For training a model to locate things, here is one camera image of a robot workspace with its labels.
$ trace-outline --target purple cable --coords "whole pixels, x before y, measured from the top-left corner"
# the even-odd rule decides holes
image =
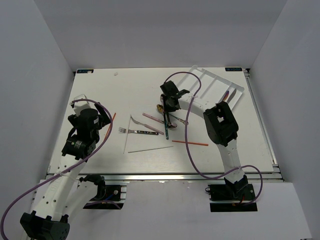
[[[106,143],[106,141],[108,140],[111,131],[112,131],[112,127],[113,127],[113,120],[112,120],[112,116],[110,114],[110,112],[104,107],[102,106],[99,102],[96,102],[94,100],[91,99],[78,99],[78,100],[73,100],[72,103],[76,103],[76,102],[81,102],[81,101],[87,101],[87,102],[91,102],[94,104],[99,105],[100,107],[103,108],[103,110],[108,114],[109,118],[110,118],[110,131],[108,133],[108,135],[104,138],[104,140],[102,141],[102,143],[100,144],[100,146],[98,146],[89,156],[87,156],[86,158],[79,160],[79,162],[77,162],[75,165],[72,165],[70,167],[68,167],[67,169],[63,170],[61,173],[65,174],[68,171],[76,168],[77,166],[79,166],[80,164],[83,164],[85,161],[87,161],[89,158],[91,158],[97,151],[99,151],[99,149]],[[22,199],[24,196],[26,196],[27,194],[34,192],[37,188],[47,184],[48,182],[51,182],[52,180],[55,180],[57,178],[59,178],[61,175],[60,174],[56,174],[52,177],[50,177],[49,179],[45,180],[42,183],[37,184],[36,186],[32,187],[31,189],[29,189],[28,191],[26,191],[25,193],[21,194],[20,196],[18,196],[8,207],[7,209],[4,211],[2,218],[1,218],[1,223],[0,223],[0,232],[1,232],[1,236],[4,240],[9,240],[5,234],[5,230],[4,230],[4,225],[5,225],[5,219],[6,216],[9,212],[9,210],[13,207],[13,205],[15,205],[20,199]]]
[[[188,108],[187,113],[186,113],[185,121],[188,123],[189,114],[190,114],[190,112],[191,112],[192,103],[194,102],[194,99],[195,99],[197,93],[200,91],[202,84],[201,84],[200,78],[199,78],[197,75],[195,75],[194,73],[189,72],[189,71],[178,71],[178,72],[175,72],[175,73],[171,74],[170,76],[168,76],[167,79],[166,79],[164,82],[166,83],[172,76],[174,76],[174,75],[176,75],[176,74],[190,74],[190,75],[196,77],[196,79],[197,79],[198,82],[199,82],[199,88],[198,88],[198,89],[195,91],[195,93],[193,94],[193,96],[192,96],[192,98],[191,98],[191,101],[190,101],[190,104],[189,104],[189,108]],[[190,149],[189,149],[189,145],[188,145],[188,124],[186,124],[185,127],[184,127],[184,141],[185,141],[186,152],[187,152],[187,154],[188,154],[188,156],[189,156],[190,162],[191,162],[194,170],[195,170],[201,177],[203,177],[203,178],[205,178],[205,179],[208,179],[208,180],[217,180],[217,179],[220,179],[220,178],[228,175],[229,173],[232,173],[233,171],[239,169],[238,167],[235,167],[235,168],[233,168],[233,169],[225,172],[224,174],[221,174],[221,175],[215,176],[215,177],[209,177],[209,176],[204,175],[204,174],[203,174],[202,172],[200,172],[199,169],[196,167],[195,162],[194,162],[194,160],[192,159],[192,156],[191,156],[191,153],[190,153]],[[259,173],[259,175],[260,175],[260,181],[261,181],[260,190],[259,190],[258,194],[256,195],[256,197],[255,197],[253,200],[251,200],[250,202],[243,203],[243,205],[248,205],[248,204],[251,204],[251,203],[253,203],[254,201],[256,201],[256,200],[258,199],[258,197],[260,196],[260,194],[261,194],[261,192],[262,192],[262,188],[263,188],[263,177],[262,177],[262,174],[261,174],[261,172],[259,171],[259,169],[258,169],[257,167],[255,167],[255,166],[253,166],[253,165],[245,165],[245,166],[242,166],[242,167],[241,167],[241,169],[244,169],[244,168],[254,168],[254,169]]]
[[[88,206],[91,206],[91,205],[96,205],[96,204],[103,204],[103,203],[113,204],[113,205],[115,205],[118,209],[121,210],[121,207],[120,207],[118,204],[116,204],[114,201],[108,201],[108,200],[90,202],[90,203],[87,203],[87,204],[85,205],[85,207],[88,207]]]

